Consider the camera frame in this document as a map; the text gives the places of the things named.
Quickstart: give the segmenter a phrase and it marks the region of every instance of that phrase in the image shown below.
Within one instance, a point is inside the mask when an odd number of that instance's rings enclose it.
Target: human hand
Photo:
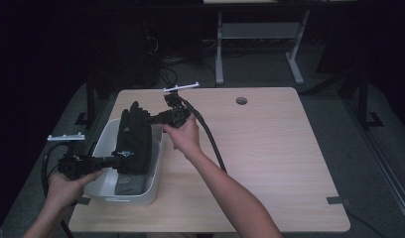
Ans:
[[[182,127],[176,129],[169,124],[163,124],[163,130],[172,138],[174,148],[184,153],[188,160],[194,154],[203,152],[200,147],[199,125],[194,114],[191,114]]]
[[[73,204],[82,197],[84,187],[91,181],[96,180],[103,171],[96,171],[76,180],[70,180],[64,174],[55,173],[49,182],[46,206],[54,209],[63,209]]]

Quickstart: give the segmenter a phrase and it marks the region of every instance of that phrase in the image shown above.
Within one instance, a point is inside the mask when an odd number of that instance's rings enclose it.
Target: dark background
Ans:
[[[71,4],[0,0],[0,225],[46,137],[89,77],[96,78],[101,97],[121,88],[150,87],[157,79],[158,60],[140,50],[148,47],[141,17],[84,14],[70,10],[67,6]],[[196,16],[195,24],[211,22],[210,16]],[[327,23],[323,17],[333,18],[327,11],[314,12],[305,35],[306,39],[322,36],[333,40],[320,70],[339,73],[354,63],[360,65],[405,125],[405,1],[379,1]],[[179,47],[185,54],[194,54],[187,52],[187,46],[212,34],[205,27],[188,31],[178,44],[170,33],[180,32],[180,16],[161,15],[160,19],[170,21],[161,21],[158,33],[169,47]],[[135,34],[125,33],[125,29]],[[104,54],[96,47],[104,49]],[[119,68],[108,58],[144,69]]]

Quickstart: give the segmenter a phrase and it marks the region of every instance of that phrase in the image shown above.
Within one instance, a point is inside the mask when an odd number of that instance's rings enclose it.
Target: person's left hand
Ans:
[[[70,206],[82,197],[84,187],[101,174],[103,171],[96,171],[76,180],[70,180],[61,173],[53,174],[49,181],[47,205],[55,209]]]

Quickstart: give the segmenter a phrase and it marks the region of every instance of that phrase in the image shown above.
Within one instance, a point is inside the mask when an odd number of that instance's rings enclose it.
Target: white marker bar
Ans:
[[[52,135],[48,136],[48,141],[83,141],[85,140],[85,136],[82,135],[80,132],[76,135],[62,135],[59,137],[54,137]]]
[[[195,84],[190,84],[190,85],[185,85],[185,86],[175,86],[175,87],[172,87],[172,88],[168,88],[168,89],[166,89],[166,88],[163,88],[163,91],[164,92],[170,92],[170,91],[174,91],[174,90],[184,90],[184,89],[187,89],[187,88],[193,88],[193,87],[198,87],[198,86],[200,86],[200,84],[198,83],[198,82],[196,82]]]

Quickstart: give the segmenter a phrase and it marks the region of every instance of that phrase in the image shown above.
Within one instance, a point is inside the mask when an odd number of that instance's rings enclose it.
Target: person's left arm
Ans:
[[[69,180],[60,173],[52,175],[45,205],[24,237],[52,237],[69,212],[70,205],[83,195],[84,187],[101,174],[102,171],[98,171],[77,180]]]

